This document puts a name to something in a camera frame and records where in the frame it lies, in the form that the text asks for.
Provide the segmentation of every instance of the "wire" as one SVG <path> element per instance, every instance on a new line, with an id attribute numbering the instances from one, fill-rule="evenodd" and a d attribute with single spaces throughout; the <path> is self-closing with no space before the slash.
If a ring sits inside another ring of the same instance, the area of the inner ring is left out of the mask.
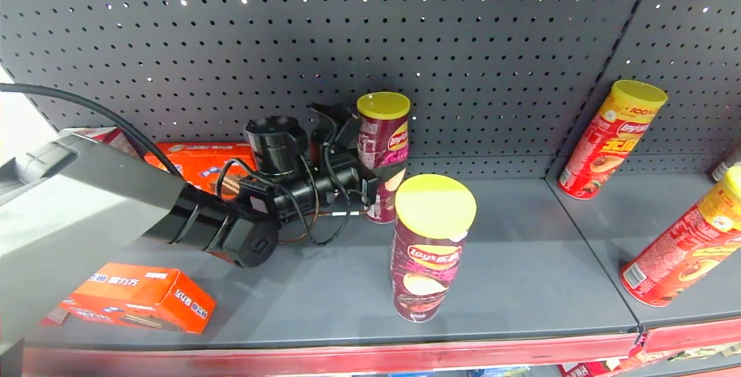
<path id="1" fill-rule="evenodd" d="M 352 210 L 352 202 L 350 201 L 350 195 L 347 193 L 347 190 L 344 188 L 344 185 L 342 185 L 342 182 L 339 181 L 339 177 L 337 177 L 337 174 L 334 172 L 334 169 L 332 168 L 332 165 L 329 162 L 329 150 L 332 147 L 334 140 L 337 138 L 337 134 L 339 131 L 339 127 L 337 126 L 337 123 L 334 119 L 331 118 L 328 114 L 325 114 L 315 108 L 311 109 L 315 113 L 317 113 L 320 116 L 323 116 L 324 118 L 329 119 L 329 122 L 332 124 L 332 135 L 330 136 L 329 140 L 325 142 L 324 144 L 324 161 L 327 166 L 327 171 L 329 172 L 329 177 L 334 182 L 334 184 L 337 186 L 337 189 L 339 189 L 339 192 L 342 193 L 342 197 L 344 197 L 344 202 L 347 205 L 347 212 L 344 214 L 344 217 L 342 218 L 342 223 L 339 224 L 339 227 L 337 230 L 331 234 L 329 238 L 326 240 L 323 240 L 322 242 L 318 242 L 317 245 L 324 246 L 328 243 L 334 241 L 335 238 L 337 238 L 340 234 L 342 234 L 342 231 L 344 230 L 344 227 L 347 226 L 347 221 L 350 220 L 350 211 Z"/>
<path id="2" fill-rule="evenodd" d="M 121 127 L 124 132 L 132 136 L 133 139 L 137 140 L 137 142 L 141 144 L 142 147 L 146 148 L 146 150 L 157 157 L 157 160 L 162 163 L 162 166 L 164 166 L 167 171 L 177 177 L 182 177 L 182 174 L 180 174 L 180 171 L 175 168 L 173 162 L 170 161 L 170 159 L 167 158 L 167 156 L 165 156 L 164 153 L 160 151 L 160 149 L 157 148 L 156 145 L 154 145 L 154 143 L 146 137 L 146 135 L 141 134 L 141 131 L 134 128 L 134 126 L 132 126 L 132 124 L 129 124 L 126 119 L 121 118 L 121 116 L 119 115 L 116 115 L 113 111 L 103 105 L 95 103 L 92 100 L 85 99 L 82 96 L 71 94 L 70 92 L 65 92 L 64 90 L 52 89 L 52 87 L 26 85 L 23 83 L 0 83 L 0 92 L 48 96 L 59 100 L 71 102 L 76 105 L 88 108 L 91 111 L 95 111 L 113 121 L 113 123 Z"/>
<path id="3" fill-rule="evenodd" d="M 244 161 L 242 161 L 239 158 L 230 158 L 229 160 L 226 160 L 224 162 L 224 167 L 222 167 L 222 172 L 219 173 L 219 177 L 217 178 L 217 187 L 215 187 L 217 196 L 219 197 L 222 196 L 222 184 L 224 182 L 224 177 L 226 176 L 227 171 L 229 171 L 229 168 L 233 166 L 234 164 L 240 166 L 241 168 L 244 169 L 244 171 L 248 172 L 249 174 L 248 176 L 251 177 L 252 179 L 255 179 L 256 181 L 261 182 L 261 184 L 264 184 L 270 187 L 275 187 L 276 189 L 278 189 L 278 192 L 281 192 L 283 193 L 283 195 L 286 195 L 286 197 L 288 197 L 288 200 L 290 200 L 291 203 L 293 203 L 294 209 L 296 209 L 296 213 L 299 214 L 299 219 L 301 221 L 302 226 L 304 227 L 304 233 L 306 234 L 307 237 L 309 237 L 309 240 L 311 240 L 312 242 L 315 242 L 313 240 L 313 237 L 311 236 L 311 230 L 309 229 L 309 225 L 306 223 L 306 218 L 304 218 L 304 216 L 302 215 L 303 212 L 301 211 L 301 206 L 299 205 L 298 200 L 296 200 L 296 196 L 294 196 L 294 194 L 291 191 L 286 189 L 286 187 L 283 187 L 283 185 L 279 184 L 278 182 L 273 182 L 273 181 L 266 179 L 265 177 L 262 177 L 256 171 L 253 171 L 246 163 L 244 163 Z"/>
<path id="4" fill-rule="evenodd" d="M 312 189 L 314 189 L 314 216 L 311 219 L 311 224 L 309 224 L 309 232 L 311 232 L 311 230 L 314 227 L 314 224 L 317 223 L 317 218 L 320 216 L 320 192 L 317 189 L 317 182 L 315 182 L 314 175 L 311 173 L 311 168 L 309 167 L 309 163 L 306 162 L 306 159 L 304 158 L 304 156 L 301 156 L 301 162 L 304 163 L 304 168 L 306 169 L 307 174 L 309 174 L 309 181 L 310 181 L 311 187 Z M 304 214 L 299 212 L 299 216 L 303 217 Z M 304 239 L 305 237 L 307 237 L 306 232 L 300 237 L 295 238 L 293 240 L 278 241 L 278 243 L 279 244 L 294 243 L 294 242 Z"/>

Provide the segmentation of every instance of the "black motor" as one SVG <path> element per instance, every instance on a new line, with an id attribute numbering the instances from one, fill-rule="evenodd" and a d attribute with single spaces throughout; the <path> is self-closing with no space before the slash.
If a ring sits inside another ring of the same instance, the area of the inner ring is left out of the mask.
<path id="1" fill-rule="evenodd" d="M 299 121 L 289 116 L 254 119 L 244 126 L 257 174 L 267 182 L 242 179 L 236 200 L 270 214 L 281 224 L 299 216 L 288 194 L 293 195 L 301 213 L 317 209 L 317 195 L 319 206 L 333 203 L 339 189 L 337 182 L 346 190 L 354 189 L 370 198 L 376 196 L 378 178 L 357 160 L 355 150 L 347 148 L 354 143 L 353 133 L 357 135 L 354 119 L 336 110 L 329 112 L 331 108 L 323 105 L 312 104 L 311 109 L 326 119 L 313 132 L 311 144 Z M 313 162 L 310 162 L 304 156 L 310 145 L 312 150 L 327 148 L 328 152 L 312 153 Z"/>

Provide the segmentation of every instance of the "lay's logo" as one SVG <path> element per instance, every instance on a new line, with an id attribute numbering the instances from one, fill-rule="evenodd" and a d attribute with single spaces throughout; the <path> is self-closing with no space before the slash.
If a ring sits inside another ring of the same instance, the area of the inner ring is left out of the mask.
<path id="1" fill-rule="evenodd" d="M 617 134 L 643 134 L 648 129 L 648 124 L 638 124 L 638 123 L 623 123 L 619 129 L 617 129 Z"/>
<path id="2" fill-rule="evenodd" d="M 407 123 L 403 123 L 402 126 L 397 128 L 394 134 L 391 135 L 391 138 L 388 139 L 388 149 L 393 152 L 404 148 L 405 145 L 407 145 L 408 137 Z"/>
<path id="3" fill-rule="evenodd" d="M 408 247 L 407 255 L 423 266 L 443 270 L 458 262 L 461 250 L 461 247 L 418 244 Z"/>

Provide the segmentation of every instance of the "red shelf edge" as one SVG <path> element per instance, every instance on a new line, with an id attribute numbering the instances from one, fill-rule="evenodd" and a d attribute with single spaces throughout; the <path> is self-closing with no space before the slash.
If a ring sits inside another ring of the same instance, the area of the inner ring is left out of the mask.
<path id="1" fill-rule="evenodd" d="M 646 353 L 687 350 L 741 339 L 741 318 L 648 330 Z"/>
<path id="2" fill-rule="evenodd" d="M 196 377 L 362 374 L 506 364 L 559 364 L 627 356 L 637 337 L 637 333 L 626 333 L 523 341 L 170 352 L 26 347 L 24 372 L 39 375 Z"/>

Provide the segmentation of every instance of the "snack package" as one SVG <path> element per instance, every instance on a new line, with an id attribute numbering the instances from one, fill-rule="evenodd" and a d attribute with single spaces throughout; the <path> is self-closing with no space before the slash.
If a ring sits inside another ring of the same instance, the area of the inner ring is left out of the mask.
<path id="1" fill-rule="evenodd" d="M 435 375 L 434 371 L 391 372 L 388 377 L 432 377 L 433 375 Z"/>
<path id="2" fill-rule="evenodd" d="M 577 143 L 558 185 L 576 199 L 591 199 L 635 148 L 659 109 L 663 90 L 635 80 L 614 82 Z"/>
<path id="3" fill-rule="evenodd" d="M 736 141 L 733 148 L 723 155 L 722 160 L 716 163 L 715 168 L 710 172 L 711 180 L 720 182 L 728 168 L 736 166 L 736 164 L 741 164 L 741 140 Z"/>
<path id="4" fill-rule="evenodd" d="M 394 308 L 411 322 L 437 313 L 460 264 L 476 199 L 465 185 L 440 174 L 419 174 L 397 192 L 391 247 Z"/>
<path id="5" fill-rule="evenodd" d="M 69 312 L 56 306 L 52 311 L 47 314 L 46 318 L 39 322 L 39 325 L 43 327 L 60 327 L 64 323 L 64 319 L 67 319 Z"/>
<path id="6" fill-rule="evenodd" d="M 118 150 L 121 150 L 128 155 L 133 155 L 134 157 L 141 158 L 140 155 L 137 153 L 137 150 L 135 150 L 131 146 L 131 142 L 126 139 L 124 132 L 118 127 L 112 126 L 108 128 L 68 128 L 59 131 L 60 137 L 69 134 L 77 134 L 82 135 L 83 137 L 92 138 L 95 141 L 102 142 Z"/>
<path id="7" fill-rule="evenodd" d="M 692 348 L 691 350 L 684 350 L 681 353 L 671 357 L 669 361 L 683 361 L 683 360 L 704 360 L 710 358 L 723 350 L 727 350 L 731 346 L 735 346 L 735 342 L 721 343 L 720 345 L 702 346 L 701 348 Z"/>
<path id="8" fill-rule="evenodd" d="M 661 361 L 678 352 L 678 350 L 672 350 L 649 354 L 643 350 L 643 342 L 645 342 L 645 335 L 633 345 L 627 358 L 607 358 L 599 361 L 558 364 L 557 366 L 563 377 L 615 377 L 632 369 Z"/>
<path id="9" fill-rule="evenodd" d="M 404 180 L 409 155 L 407 114 L 411 102 L 402 94 L 376 92 L 360 97 L 358 158 L 381 179 L 376 202 L 365 216 L 376 224 L 394 222 L 396 192 Z M 384 168 L 381 173 L 376 169 Z"/>
<path id="10" fill-rule="evenodd" d="M 631 296 L 666 306 L 741 247 L 741 166 L 620 269 Z"/>
<path id="11" fill-rule="evenodd" d="M 157 148 L 173 162 L 185 181 L 212 194 L 217 192 L 219 173 L 230 158 L 242 159 L 251 169 L 255 168 L 252 148 L 246 142 L 160 142 Z M 150 152 L 144 159 L 165 169 Z M 241 167 L 231 166 L 222 184 L 222 197 L 238 195 L 239 181 L 245 176 L 247 172 Z"/>
<path id="12" fill-rule="evenodd" d="M 216 305 L 178 269 L 108 263 L 59 306 L 85 321 L 201 333 Z"/>
<path id="13" fill-rule="evenodd" d="M 728 348 L 725 348 L 725 350 L 720 351 L 720 353 L 724 357 L 730 357 L 733 356 L 733 354 L 741 353 L 741 342 L 732 343 Z"/>
<path id="14" fill-rule="evenodd" d="M 466 372 L 468 377 L 521 377 L 530 367 L 526 365 L 514 365 L 510 367 L 492 367 L 469 369 Z"/>

